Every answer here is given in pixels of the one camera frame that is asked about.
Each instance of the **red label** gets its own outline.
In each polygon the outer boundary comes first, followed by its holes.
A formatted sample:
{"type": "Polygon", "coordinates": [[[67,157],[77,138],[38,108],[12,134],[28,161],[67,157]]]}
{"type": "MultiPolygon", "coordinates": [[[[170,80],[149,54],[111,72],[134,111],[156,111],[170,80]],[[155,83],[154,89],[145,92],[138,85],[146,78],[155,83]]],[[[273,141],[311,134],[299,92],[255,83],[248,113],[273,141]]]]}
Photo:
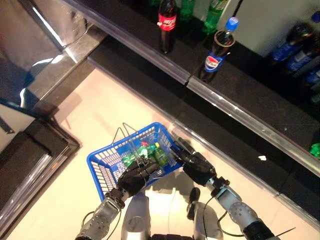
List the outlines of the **red label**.
{"type": "Polygon", "coordinates": [[[164,17],[159,13],[158,16],[159,16],[159,21],[157,24],[161,30],[171,31],[172,29],[175,28],[177,15],[174,15],[173,17],[164,17]]]}

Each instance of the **black countertop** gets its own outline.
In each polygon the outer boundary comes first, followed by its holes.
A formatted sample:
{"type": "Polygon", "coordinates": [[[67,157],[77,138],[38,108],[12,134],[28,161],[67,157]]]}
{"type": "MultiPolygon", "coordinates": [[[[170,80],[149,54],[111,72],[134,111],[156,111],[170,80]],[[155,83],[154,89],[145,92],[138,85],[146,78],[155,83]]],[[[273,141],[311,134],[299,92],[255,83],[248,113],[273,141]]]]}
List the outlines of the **black countertop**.
{"type": "MultiPolygon", "coordinates": [[[[155,66],[188,84],[212,45],[212,36],[201,33],[202,22],[193,18],[177,24],[174,50],[164,55],[159,50],[157,8],[146,0],[64,0],[81,11],[90,21],[155,66]]],[[[237,103],[251,116],[276,129],[305,151],[319,142],[319,119],[305,113],[261,84],[255,77],[264,59],[236,43],[210,85],[237,103]]]]}

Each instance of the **wall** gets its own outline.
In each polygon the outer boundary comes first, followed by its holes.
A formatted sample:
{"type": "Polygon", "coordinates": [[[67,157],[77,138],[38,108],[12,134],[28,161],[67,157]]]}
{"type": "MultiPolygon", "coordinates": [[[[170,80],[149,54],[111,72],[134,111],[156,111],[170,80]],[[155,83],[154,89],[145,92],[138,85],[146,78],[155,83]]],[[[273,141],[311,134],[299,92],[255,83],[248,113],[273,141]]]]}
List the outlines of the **wall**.
{"type": "MultiPolygon", "coordinates": [[[[219,21],[223,28],[238,0],[230,0],[219,21]]],[[[265,57],[298,20],[308,19],[320,9],[319,0],[243,0],[237,13],[238,42],[265,57]]]]}

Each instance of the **blue bottle cap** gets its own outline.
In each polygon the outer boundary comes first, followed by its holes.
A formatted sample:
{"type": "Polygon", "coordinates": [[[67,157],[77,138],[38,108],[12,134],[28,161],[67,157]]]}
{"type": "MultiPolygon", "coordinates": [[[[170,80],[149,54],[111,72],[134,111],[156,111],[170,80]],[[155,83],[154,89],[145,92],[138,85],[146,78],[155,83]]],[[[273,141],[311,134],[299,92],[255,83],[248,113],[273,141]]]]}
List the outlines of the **blue bottle cap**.
{"type": "Polygon", "coordinates": [[[229,20],[226,22],[225,28],[229,31],[235,31],[238,27],[239,20],[235,16],[230,17],[229,20]]]}
{"type": "Polygon", "coordinates": [[[315,23],[320,23],[320,11],[316,11],[312,17],[311,17],[312,21],[314,21],[315,23]]]}

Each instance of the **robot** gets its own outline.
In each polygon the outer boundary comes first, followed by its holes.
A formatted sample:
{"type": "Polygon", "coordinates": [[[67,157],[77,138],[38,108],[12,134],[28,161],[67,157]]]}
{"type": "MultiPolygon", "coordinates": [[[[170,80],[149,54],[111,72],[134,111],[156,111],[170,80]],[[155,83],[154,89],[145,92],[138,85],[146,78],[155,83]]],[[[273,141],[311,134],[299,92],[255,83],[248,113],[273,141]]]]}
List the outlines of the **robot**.
{"type": "MultiPolygon", "coordinates": [[[[171,147],[175,160],[194,182],[211,191],[212,199],[216,199],[226,210],[247,240],[280,240],[258,218],[256,212],[242,202],[240,196],[229,187],[230,182],[223,177],[217,177],[211,163],[181,137],[178,137],[175,143],[177,147],[171,147]]],[[[209,201],[206,204],[198,201],[198,188],[192,189],[187,208],[187,217],[193,220],[193,238],[172,234],[154,234],[151,237],[149,199],[141,190],[159,166],[148,159],[142,161],[143,167],[140,167],[138,160],[126,169],[118,179],[116,188],[105,195],[103,202],[92,218],[82,226],[75,240],[102,240],[109,231],[110,223],[121,214],[121,209],[125,207],[125,201],[129,197],[132,197],[132,200],[123,220],[121,240],[223,240],[223,233],[226,232],[221,229],[216,212],[207,206],[209,201]]]]}

